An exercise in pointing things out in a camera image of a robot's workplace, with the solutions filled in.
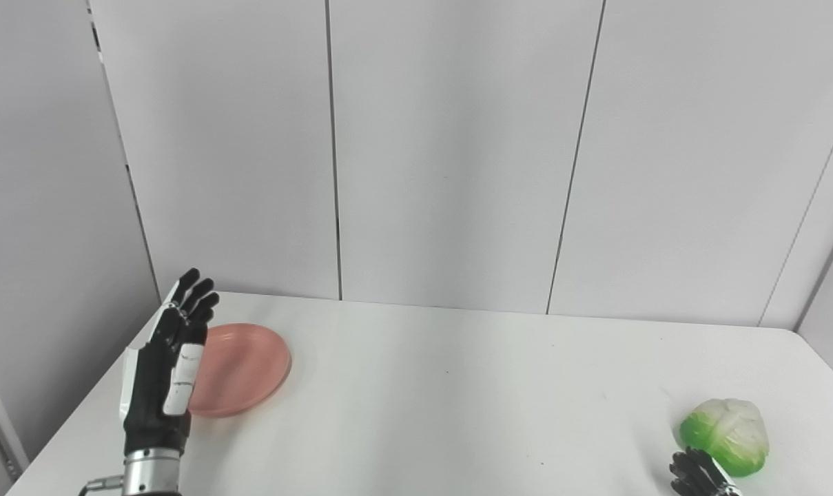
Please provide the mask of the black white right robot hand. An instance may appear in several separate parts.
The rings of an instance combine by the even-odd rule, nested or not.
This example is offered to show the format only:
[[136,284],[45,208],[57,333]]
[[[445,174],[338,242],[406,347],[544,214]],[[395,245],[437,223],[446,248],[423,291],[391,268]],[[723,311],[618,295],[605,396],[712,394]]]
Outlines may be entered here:
[[671,488],[678,495],[743,495],[722,467],[707,452],[685,448],[672,454]]

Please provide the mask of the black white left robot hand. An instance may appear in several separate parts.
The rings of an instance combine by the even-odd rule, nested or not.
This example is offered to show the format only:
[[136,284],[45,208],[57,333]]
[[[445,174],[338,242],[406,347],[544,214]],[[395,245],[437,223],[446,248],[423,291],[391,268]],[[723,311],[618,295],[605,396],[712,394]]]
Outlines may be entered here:
[[189,268],[165,297],[149,340],[134,352],[123,416],[123,454],[185,451],[192,414],[189,402],[204,353],[209,321],[220,295],[214,280]]

